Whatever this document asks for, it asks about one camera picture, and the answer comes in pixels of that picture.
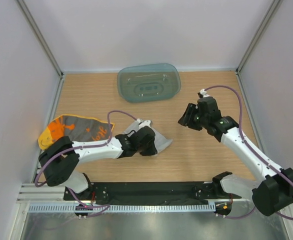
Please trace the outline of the grey panda towel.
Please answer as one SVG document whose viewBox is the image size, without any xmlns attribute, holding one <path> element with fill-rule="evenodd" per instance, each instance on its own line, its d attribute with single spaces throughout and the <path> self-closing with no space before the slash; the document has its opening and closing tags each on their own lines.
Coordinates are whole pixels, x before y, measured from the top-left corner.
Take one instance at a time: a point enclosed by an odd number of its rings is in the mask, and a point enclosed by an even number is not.
<svg viewBox="0 0 293 240">
<path fill-rule="evenodd" d="M 155 147 L 157 149 L 157 154 L 152 156 L 157 156 L 173 143 L 173 139 L 166 138 L 152 126 L 151 120 L 143 120 L 141 118 L 138 118 L 133 123 L 131 123 L 122 133 L 128 134 L 130 136 L 133 133 L 130 133 L 130 131 L 138 131 L 145 126 L 150 127 L 155 132 Z"/>
</svg>

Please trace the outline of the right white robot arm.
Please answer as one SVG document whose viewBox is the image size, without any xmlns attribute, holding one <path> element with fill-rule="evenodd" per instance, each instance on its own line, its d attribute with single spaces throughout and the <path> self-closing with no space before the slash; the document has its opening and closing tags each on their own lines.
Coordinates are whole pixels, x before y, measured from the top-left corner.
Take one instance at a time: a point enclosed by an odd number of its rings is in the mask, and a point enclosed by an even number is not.
<svg viewBox="0 0 293 240">
<path fill-rule="evenodd" d="M 232 173 L 217 176 L 211 191 L 217 198 L 235 194 L 253 202 L 255 208 L 270 216 L 293 203 L 293 169 L 284 169 L 267 157 L 244 134 L 242 125 L 222 116 L 216 100 L 202 89 L 196 104 L 189 103 L 178 123 L 193 130 L 205 129 L 218 142 L 232 150 L 250 170 L 251 181 Z"/>
</svg>

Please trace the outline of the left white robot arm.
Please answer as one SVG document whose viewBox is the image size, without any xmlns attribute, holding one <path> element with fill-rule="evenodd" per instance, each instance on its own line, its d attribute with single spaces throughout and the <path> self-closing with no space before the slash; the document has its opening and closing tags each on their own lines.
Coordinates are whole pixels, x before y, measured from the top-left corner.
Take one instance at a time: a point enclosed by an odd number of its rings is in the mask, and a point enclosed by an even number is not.
<svg viewBox="0 0 293 240">
<path fill-rule="evenodd" d="M 81 200 L 87 200 L 93 193 L 91 183 L 84 173 L 75 170 L 78 165 L 103 159 L 129 158 L 136 153 L 154 156 L 158 153 L 155 140 L 156 133 L 149 120 L 138 120 L 137 127 L 129 133 L 118 134 L 109 140 L 78 142 L 64 136 L 40 155 L 41 173 L 49 187 L 63 185 Z"/>
</svg>

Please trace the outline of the orange grey towel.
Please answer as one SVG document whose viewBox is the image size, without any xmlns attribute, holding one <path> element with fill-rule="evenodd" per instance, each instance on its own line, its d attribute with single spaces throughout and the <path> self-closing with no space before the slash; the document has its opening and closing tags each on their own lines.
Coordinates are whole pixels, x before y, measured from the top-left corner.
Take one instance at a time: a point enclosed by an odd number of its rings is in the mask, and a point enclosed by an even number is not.
<svg viewBox="0 0 293 240">
<path fill-rule="evenodd" d="M 41 150 L 46 150 L 62 137 L 76 142 L 107 140 L 113 129 L 113 123 L 94 117 L 62 114 L 47 125 L 38 138 L 38 145 Z"/>
</svg>

